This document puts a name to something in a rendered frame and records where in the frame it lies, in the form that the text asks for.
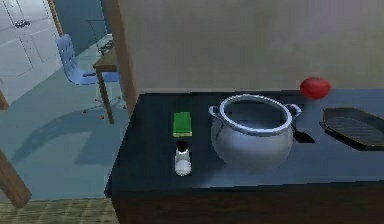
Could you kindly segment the green sponge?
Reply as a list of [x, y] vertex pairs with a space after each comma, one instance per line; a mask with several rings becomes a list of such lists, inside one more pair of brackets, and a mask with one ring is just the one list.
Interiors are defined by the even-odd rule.
[[191, 137], [192, 136], [192, 121], [189, 112], [177, 112], [173, 115], [174, 137]]

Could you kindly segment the white salt shaker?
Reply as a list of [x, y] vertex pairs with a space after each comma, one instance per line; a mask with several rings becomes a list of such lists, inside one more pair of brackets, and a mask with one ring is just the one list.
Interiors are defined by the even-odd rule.
[[175, 153], [175, 172], [179, 176], [186, 176], [191, 170], [188, 144], [185, 141], [178, 141]]

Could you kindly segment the silver cooking pot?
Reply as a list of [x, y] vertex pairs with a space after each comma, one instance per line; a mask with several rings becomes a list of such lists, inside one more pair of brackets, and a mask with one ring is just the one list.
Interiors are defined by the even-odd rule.
[[302, 113], [296, 104], [252, 94], [235, 95], [210, 106], [211, 142], [227, 164], [261, 169], [277, 166], [290, 153], [293, 121]]

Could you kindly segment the dark kitchen counter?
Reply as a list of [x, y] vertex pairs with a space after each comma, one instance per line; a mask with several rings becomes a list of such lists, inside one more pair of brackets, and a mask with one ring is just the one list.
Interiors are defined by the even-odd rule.
[[[225, 92], [143, 94], [105, 188], [120, 224], [384, 224], [384, 152], [354, 150], [319, 125], [323, 109], [351, 106], [384, 117], [384, 89], [334, 89], [318, 101], [295, 90], [269, 97], [295, 103], [296, 143], [279, 167], [261, 173], [227, 166], [211, 147], [208, 108]], [[189, 112], [191, 137], [174, 137], [173, 115]], [[175, 172], [178, 141], [191, 172]]]

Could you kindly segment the brown wooden table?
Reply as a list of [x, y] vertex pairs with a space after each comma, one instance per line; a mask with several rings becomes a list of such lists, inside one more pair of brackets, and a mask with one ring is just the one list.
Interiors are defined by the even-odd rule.
[[114, 124], [115, 120], [112, 112], [112, 107], [122, 99], [122, 96], [121, 94], [118, 94], [115, 97], [110, 97], [108, 95], [106, 84], [118, 83], [120, 81], [120, 74], [117, 65], [117, 56], [115, 48], [111, 47], [108, 51], [106, 51], [95, 62], [93, 68], [96, 72], [102, 105], [106, 110], [109, 123]]

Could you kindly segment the black spatula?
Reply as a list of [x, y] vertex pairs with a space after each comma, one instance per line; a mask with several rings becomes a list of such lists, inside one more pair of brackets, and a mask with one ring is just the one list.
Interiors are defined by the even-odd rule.
[[299, 143], [311, 143], [314, 144], [315, 140], [306, 132], [299, 131], [295, 125], [291, 125], [293, 130], [293, 137]]

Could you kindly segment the red tomato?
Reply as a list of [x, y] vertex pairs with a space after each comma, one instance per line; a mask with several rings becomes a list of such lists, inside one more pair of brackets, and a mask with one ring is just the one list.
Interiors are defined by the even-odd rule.
[[331, 84], [328, 80], [319, 77], [309, 77], [300, 84], [300, 92], [310, 99], [321, 99], [328, 95]]

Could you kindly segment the blue office chair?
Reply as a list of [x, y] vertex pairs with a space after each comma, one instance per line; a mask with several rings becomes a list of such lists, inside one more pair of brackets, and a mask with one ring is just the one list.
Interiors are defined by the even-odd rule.
[[118, 82], [120, 80], [120, 74], [117, 71], [85, 72], [79, 66], [77, 58], [75, 57], [74, 46], [69, 34], [64, 34], [58, 38], [56, 40], [56, 45], [63, 65], [63, 71], [72, 84], [80, 86], [97, 84], [99, 86], [101, 98], [95, 99], [99, 105], [86, 108], [83, 110], [83, 113], [86, 114], [88, 111], [104, 108], [107, 111], [109, 121], [113, 123], [112, 108], [126, 109], [127, 106], [122, 103], [121, 96], [115, 98], [110, 98], [108, 96], [106, 83]]

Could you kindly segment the black grill pan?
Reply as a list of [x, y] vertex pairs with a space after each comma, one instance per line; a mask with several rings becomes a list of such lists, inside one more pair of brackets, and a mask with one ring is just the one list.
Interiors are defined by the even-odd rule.
[[353, 107], [323, 110], [324, 132], [359, 151], [384, 151], [384, 118]]

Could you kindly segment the white room door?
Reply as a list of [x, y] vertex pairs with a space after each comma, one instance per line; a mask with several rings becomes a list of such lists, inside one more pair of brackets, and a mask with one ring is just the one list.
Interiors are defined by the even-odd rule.
[[[29, 26], [16, 28], [19, 20]], [[48, 0], [0, 0], [0, 91], [12, 104], [62, 67]]]

